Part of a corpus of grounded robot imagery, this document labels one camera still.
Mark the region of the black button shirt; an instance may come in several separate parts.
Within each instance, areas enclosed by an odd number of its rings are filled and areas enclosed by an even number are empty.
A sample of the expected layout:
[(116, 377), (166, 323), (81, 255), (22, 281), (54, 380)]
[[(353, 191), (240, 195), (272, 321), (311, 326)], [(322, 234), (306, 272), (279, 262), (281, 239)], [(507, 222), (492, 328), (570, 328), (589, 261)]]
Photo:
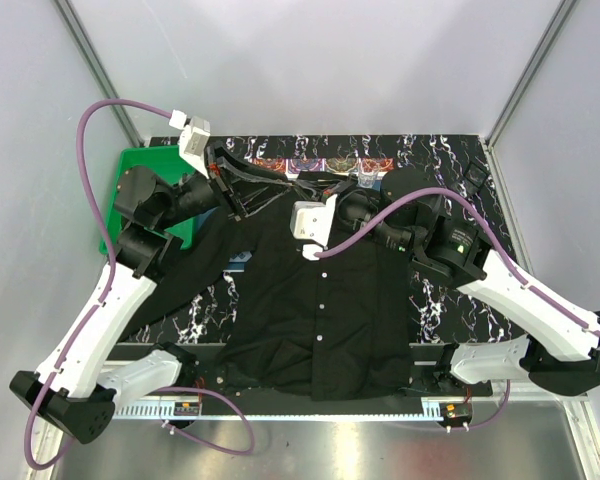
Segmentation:
[(289, 223), (289, 192), (241, 221), (215, 208), (190, 248), (125, 328), (132, 336), (188, 304), (218, 280), (232, 256), (248, 253), (237, 279), (237, 315), (218, 355), (262, 385), (315, 401), (391, 395), (412, 375), (416, 332), (406, 254), (363, 239), (310, 261)]

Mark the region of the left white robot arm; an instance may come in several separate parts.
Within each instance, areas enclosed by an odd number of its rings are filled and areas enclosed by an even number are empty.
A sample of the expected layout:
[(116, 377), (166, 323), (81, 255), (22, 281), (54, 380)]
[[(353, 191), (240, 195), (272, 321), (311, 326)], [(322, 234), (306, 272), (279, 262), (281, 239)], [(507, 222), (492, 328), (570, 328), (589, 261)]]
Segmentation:
[(188, 394), (197, 358), (158, 343), (141, 359), (108, 374), (101, 369), (183, 244), (169, 228), (217, 206), (240, 221), (293, 186), (283, 173), (235, 158), (221, 143), (205, 148), (176, 183), (145, 165), (121, 172), (113, 208), (125, 221), (90, 299), (54, 352), (34, 371), (17, 372), (10, 390), (42, 418), (82, 444), (99, 437), (114, 414), (166, 388)]

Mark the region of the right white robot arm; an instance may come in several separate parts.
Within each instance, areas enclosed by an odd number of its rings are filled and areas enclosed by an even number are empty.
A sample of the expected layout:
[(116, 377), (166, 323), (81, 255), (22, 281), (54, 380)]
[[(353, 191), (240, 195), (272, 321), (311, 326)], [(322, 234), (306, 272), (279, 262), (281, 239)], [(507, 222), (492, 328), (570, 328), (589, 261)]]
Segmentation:
[(535, 279), (468, 200), (420, 172), (392, 170), (377, 190), (358, 187), (350, 176), (295, 202), (290, 230), (310, 261), (371, 239), (406, 255), (430, 281), (494, 308), (524, 330), (506, 342), (445, 346), (429, 378), (443, 395), (489, 381), (529, 380), (567, 397), (600, 386), (600, 311), (583, 309)]

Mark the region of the black brooch box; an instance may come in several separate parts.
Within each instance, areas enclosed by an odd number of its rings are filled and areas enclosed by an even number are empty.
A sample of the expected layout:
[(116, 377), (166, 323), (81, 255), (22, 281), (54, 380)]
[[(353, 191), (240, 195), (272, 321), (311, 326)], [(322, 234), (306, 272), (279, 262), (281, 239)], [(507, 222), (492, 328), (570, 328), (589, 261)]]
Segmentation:
[(476, 195), (485, 185), (489, 176), (489, 171), (482, 165), (474, 162), (469, 163), (463, 174), (467, 195)]

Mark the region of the blue patterned placemat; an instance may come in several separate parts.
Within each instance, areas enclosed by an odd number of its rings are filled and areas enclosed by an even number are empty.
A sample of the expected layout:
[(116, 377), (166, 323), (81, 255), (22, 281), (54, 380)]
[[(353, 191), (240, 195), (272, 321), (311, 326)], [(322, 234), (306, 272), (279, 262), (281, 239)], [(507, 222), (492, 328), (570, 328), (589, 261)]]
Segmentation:
[[(291, 159), (285, 174), (290, 183), (298, 180), (329, 180), (332, 184), (350, 179), (353, 186), (337, 196), (335, 214), (328, 246), (333, 248), (345, 241), (357, 230), (364, 227), (380, 210), (381, 196), (375, 189), (358, 186), (358, 175), (353, 169), (344, 173), (334, 173), (326, 168), (323, 159), (302, 161)], [(270, 184), (249, 182), (240, 179), (236, 187), (246, 184)], [(236, 222), (229, 218), (214, 194), (214, 212), (198, 231), (195, 242), (187, 253), (182, 265), (192, 273), (209, 275), (216, 279), (228, 267), (233, 256), (249, 253), (247, 263), (250, 276), (281, 275), (296, 273), (309, 275), (318, 270), (317, 261), (309, 261), (302, 256), (301, 244), (290, 231), (290, 218), (293, 205), (302, 200), (299, 192), (290, 190), (253, 216)]]

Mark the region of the clear drinking glass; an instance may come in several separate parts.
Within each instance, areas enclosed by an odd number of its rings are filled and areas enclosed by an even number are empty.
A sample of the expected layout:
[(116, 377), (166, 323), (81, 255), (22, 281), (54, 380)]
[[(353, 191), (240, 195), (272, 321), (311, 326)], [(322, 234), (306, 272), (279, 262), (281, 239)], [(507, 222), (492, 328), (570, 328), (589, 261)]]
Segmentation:
[(361, 167), (358, 172), (358, 186), (365, 189), (374, 189), (378, 175), (379, 170), (375, 165)]

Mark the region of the green plastic tray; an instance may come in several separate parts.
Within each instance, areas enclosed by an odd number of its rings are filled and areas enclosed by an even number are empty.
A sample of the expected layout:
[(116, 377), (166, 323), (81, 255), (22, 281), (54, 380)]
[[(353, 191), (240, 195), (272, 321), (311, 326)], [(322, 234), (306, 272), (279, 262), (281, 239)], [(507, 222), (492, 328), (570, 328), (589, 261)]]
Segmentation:
[(105, 225), (113, 245), (132, 223), (162, 238), (192, 246), (201, 211), (191, 195), (204, 176), (182, 160), (176, 146), (130, 148), (120, 154)]

